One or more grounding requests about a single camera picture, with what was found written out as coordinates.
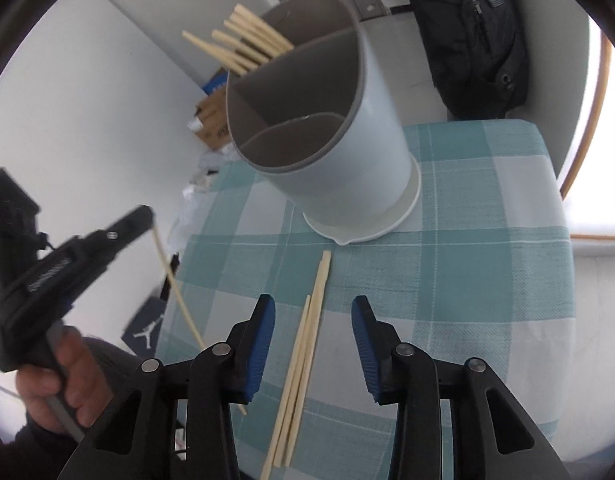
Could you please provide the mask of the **left hand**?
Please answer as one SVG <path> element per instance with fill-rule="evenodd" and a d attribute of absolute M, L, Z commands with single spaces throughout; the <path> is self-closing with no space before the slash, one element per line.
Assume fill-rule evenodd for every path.
<path fill-rule="evenodd" d="M 72 326 L 64 328 L 56 358 L 67 374 L 67 382 L 63 384 L 49 368 L 23 365 L 16 374 L 20 398 L 38 426 L 55 434 L 68 434 L 68 428 L 48 404 L 62 391 L 67 404 L 76 411 L 76 422 L 90 428 L 114 397 L 104 373 L 81 333 Z"/>

